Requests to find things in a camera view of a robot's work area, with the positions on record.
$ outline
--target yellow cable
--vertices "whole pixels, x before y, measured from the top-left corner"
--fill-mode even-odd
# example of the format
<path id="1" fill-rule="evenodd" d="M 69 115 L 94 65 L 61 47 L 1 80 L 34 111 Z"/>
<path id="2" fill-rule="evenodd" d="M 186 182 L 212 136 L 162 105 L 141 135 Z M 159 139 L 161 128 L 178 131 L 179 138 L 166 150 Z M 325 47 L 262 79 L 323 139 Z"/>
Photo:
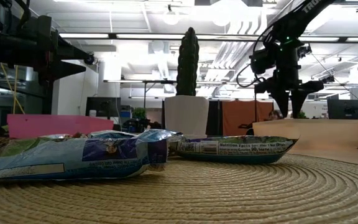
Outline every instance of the yellow cable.
<path id="1" fill-rule="evenodd" d="M 2 68 L 2 70 L 3 70 L 3 72 L 4 72 L 4 75 L 5 75 L 5 78 L 6 78 L 6 81 L 7 81 L 7 85 L 9 85 L 9 89 L 10 89 L 11 91 L 13 91 L 13 90 L 12 90 L 12 86 L 11 86 L 11 84 L 9 83 L 9 80 L 7 79 L 7 73 L 6 73 L 5 68 L 4 68 L 4 65 L 3 65 L 2 63 L 1 63 L 1 68 Z M 22 113 L 25 114 L 22 105 L 20 104 L 19 100 L 16 98 L 15 95 L 14 95 L 14 101 L 16 101 L 17 104 L 19 105 L 19 108 L 20 108 L 20 110 L 22 111 Z"/>
<path id="2" fill-rule="evenodd" d="M 15 74 L 15 87 L 14 87 L 14 92 L 13 92 L 13 97 L 14 99 L 16 98 L 16 80 L 17 80 L 17 69 L 19 68 L 18 65 L 16 65 L 16 74 Z M 16 100 L 13 100 L 13 114 L 15 114 L 16 112 Z"/>

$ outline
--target white planter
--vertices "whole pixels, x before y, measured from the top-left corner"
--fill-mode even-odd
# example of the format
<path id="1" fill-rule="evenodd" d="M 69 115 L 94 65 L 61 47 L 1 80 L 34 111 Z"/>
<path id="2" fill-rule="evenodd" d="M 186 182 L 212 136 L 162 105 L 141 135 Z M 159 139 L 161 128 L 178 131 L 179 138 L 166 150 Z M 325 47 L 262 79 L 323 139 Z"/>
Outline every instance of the white planter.
<path id="1" fill-rule="evenodd" d="M 165 99 L 165 128 L 183 134 L 205 136 L 209 102 L 199 96 Z"/>

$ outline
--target snack bag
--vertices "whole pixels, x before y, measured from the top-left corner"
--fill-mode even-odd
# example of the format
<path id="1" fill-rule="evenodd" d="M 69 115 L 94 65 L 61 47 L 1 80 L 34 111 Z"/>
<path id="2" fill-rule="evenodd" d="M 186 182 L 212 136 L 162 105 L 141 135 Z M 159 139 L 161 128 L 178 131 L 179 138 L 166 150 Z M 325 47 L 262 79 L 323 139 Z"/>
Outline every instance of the snack bag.
<path id="1" fill-rule="evenodd" d="M 0 138 L 0 180 L 124 178 L 150 166 L 162 170 L 175 135 L 148 130 L 130 139 Z"/>
<path id="2" fill-rule="evenodd" d="M 231 136 L 192 139 L 178 142 L 179 156 L 215 162 L 268 164 L 277 162 L 297 142 L 295 139 L 273 136 Z"/>

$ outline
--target pink box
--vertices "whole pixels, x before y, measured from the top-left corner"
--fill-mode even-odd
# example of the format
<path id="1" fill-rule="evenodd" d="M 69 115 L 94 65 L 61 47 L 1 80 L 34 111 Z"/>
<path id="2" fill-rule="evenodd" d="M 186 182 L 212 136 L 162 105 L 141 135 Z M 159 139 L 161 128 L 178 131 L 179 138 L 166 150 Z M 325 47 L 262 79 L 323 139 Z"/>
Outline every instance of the pink box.
<path id="1" fill-rule="evenodd" d="M 113 121 L 81 115 L 9 114 L 11 138 L 36 138 L 49 134 L 88 134 L 112 130 Z"/>

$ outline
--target woven placemat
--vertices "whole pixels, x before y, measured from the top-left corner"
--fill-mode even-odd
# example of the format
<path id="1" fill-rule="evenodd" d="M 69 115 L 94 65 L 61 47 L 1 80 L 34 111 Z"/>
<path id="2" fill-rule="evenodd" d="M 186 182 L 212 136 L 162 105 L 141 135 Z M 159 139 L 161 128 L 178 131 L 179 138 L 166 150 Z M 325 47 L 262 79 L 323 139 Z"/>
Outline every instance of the woven placemat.
<path id="1" fill-rule="evenodd" d="M 0 223 L 358 223 L 358 165 L 171 159 L 121 180 L 0 184 Z"/>

